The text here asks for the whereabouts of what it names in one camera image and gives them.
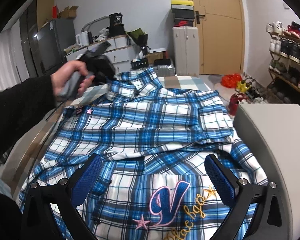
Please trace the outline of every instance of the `gold star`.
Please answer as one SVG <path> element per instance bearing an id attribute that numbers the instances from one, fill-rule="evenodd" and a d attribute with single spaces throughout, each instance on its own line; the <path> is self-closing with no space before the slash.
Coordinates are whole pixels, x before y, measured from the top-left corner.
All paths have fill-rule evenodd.
<path id="1" fill-rule="evenodd" d="M 209 186 L 209 189 L 203 189 L 204 191 L 208 192 L 208 196 L 206 199 L 208 199 L 209 197 L 211 197 L 212 195 L 214 195 L 215 197 L 217 197 L 217 191 L 215 189 L 212 189 L 211 185 Z"/>

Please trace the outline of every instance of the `gray refrigerator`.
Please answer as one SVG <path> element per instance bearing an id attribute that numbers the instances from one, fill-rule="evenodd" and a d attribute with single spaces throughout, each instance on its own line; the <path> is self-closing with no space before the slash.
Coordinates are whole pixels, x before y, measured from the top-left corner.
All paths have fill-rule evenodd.
<path id="1" fill-rule="evenodd" d="M 63 51 L 76 43 L 72 19 L 53 19 L 38 31 L 38 45 L 46 71 L 67 62 Z"/>

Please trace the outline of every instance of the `plastic bag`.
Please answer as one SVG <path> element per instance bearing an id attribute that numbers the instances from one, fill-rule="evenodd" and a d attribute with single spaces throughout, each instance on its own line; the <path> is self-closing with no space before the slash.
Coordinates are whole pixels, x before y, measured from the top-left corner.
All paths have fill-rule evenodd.
<path id="1" fill-rule="evenodd" d="M 223 76 L 221 79 L 221 85 L 223 85 L 226 88 L 236 88 L 237 83 L 242 80 L 242 77 L 240 74 L 231 74 Z"/>

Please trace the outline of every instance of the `black sleeve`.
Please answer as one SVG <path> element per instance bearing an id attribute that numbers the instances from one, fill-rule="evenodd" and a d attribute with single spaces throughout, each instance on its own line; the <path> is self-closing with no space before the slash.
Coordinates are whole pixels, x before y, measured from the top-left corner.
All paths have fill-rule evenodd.
<path id="1" fill-rule="evenodd" d="M 0 92 L 0 156 L 54 107 L 49 75 Z"/>

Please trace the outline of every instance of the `refrigerator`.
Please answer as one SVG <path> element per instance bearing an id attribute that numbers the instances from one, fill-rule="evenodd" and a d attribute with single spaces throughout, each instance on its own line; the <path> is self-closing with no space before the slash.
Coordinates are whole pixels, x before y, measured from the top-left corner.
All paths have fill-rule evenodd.
<path id="1" fill-rule="evenodd" d="M 38 31 L 37 39 L 45 71 L 58 69 L 67 62 L 64 49 L 76 43 L 73 19 L 52 19 Z"/>
<path id="2" fill-rule="evenodd" d="M 173 27 L 173 45 L 178 76 L 199 77 L 198 28 L 191 26 Z"/>

